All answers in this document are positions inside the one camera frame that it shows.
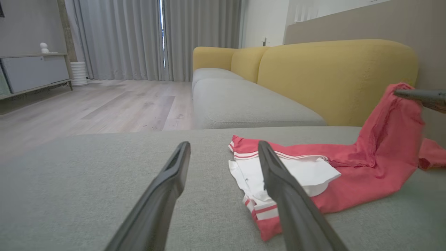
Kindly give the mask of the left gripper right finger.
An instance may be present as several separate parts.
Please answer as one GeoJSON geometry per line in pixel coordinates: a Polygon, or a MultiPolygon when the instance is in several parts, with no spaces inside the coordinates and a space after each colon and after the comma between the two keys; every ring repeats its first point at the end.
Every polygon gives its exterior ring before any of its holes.
{"type": "Polygon", "coordinates": [[[264,189],[277,203],[282,234],[288,251],[346,251],[303,187],[291,175],[270,144],[260,141],[258,153],[264,189]]]}

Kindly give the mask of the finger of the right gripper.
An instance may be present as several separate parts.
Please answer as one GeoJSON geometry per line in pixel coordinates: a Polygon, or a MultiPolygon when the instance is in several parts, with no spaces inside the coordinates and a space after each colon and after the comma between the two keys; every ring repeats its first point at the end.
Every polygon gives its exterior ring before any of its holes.
{"type": "Polygon", "coordinates": [[[397,89],[393,92],[393,94],[397,97],[408,99],[408,100],[417,100],[417,101],[445,101],[446,94],[441,90],[406,90],[406,89],[397,89]]]}
{"type": "Polygon", "coordinates": [[[425,100],[422,101],[422,105],[428,109],[446,114],[446,103],[445,101],[435,101],[435,100],[425,100]]]}

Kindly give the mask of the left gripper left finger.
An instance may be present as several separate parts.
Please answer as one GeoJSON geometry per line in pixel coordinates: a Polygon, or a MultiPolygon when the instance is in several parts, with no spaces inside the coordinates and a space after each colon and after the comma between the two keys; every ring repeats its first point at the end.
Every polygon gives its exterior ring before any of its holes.
{"type": "Polygon", "coordinates": [[[175,203],[183,193],[191,144],[181,142],[147,187],[105,250],[163,251],[175,203]]]}

